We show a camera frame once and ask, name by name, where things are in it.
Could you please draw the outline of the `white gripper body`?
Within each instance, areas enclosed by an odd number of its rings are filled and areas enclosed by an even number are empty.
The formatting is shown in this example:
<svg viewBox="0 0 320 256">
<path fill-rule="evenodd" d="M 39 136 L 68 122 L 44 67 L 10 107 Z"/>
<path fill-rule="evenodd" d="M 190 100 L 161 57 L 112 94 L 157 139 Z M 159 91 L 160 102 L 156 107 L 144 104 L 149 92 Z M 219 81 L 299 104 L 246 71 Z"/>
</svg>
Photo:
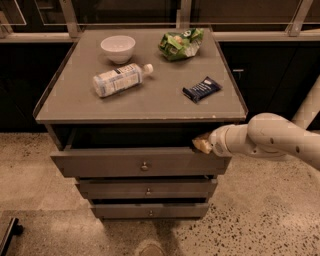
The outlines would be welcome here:
<svg viewBox="0 0 320 256">
<path fill-rule="evenodd" d="M 226 135 L 231 125 L 221 126 L 215 129 L 209 135 L 209 143 L 212 146 L 212 151 L 219 157 L 231 157 L 232 153 L 227 147 Z"/>
</svg>

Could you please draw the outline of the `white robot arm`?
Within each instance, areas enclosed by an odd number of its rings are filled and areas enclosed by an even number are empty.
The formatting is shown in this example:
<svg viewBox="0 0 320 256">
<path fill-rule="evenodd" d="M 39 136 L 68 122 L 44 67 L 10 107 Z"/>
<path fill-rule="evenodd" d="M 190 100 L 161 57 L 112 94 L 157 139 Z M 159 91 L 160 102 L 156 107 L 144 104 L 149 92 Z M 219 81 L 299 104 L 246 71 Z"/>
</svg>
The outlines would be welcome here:
<svg viewBox="0 0 320 256">
<path fill-rule="evenodd" d="M 244 154 L 281 161 L 296 157 L 320 170 L 320 134 L 307 128 L 320 111 L 320 77 L 291 121 L 272 113 L 257 114 L 247 124 L 225 125 L 192 140 L 205 154 Z"/>
</svg>

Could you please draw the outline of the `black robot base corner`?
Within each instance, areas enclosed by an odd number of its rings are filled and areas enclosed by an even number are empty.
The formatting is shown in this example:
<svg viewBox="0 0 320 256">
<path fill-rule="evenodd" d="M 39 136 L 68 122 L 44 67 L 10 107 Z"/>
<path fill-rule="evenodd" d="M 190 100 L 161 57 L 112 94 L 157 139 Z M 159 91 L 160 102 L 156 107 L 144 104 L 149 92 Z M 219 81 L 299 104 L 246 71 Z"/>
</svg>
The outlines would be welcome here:
<svg viewBox="0 0 320 256">
<path fill-rule="evenodd" d="M 14 236 L 19 236 L 23 233 L 24 227 L 19 224 L 18 218 L 12 218 L 4 233 L 0 244 L 0 256 L 6 256 L 11 240 Z"/>
</svg>

